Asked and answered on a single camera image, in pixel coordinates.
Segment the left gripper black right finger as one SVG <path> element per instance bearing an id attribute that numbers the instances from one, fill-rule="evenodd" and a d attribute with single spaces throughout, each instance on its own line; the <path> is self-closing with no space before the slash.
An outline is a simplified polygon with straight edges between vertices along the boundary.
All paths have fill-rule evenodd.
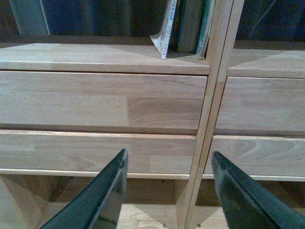
<path id="1" fill-rule="evenodd" d="M 212 154 L 217 197 L 231 229 L 303 229 L 305 218 L 218 151 Z"/>

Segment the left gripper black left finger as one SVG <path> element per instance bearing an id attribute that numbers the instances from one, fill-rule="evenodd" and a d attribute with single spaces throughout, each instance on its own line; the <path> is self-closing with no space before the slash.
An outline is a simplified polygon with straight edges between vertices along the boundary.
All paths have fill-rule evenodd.
<path id="1" fill-rule="evenodd" d="M 126 194 L 128 152 L 115 158 L 42 229 L 115 229 Z"/>

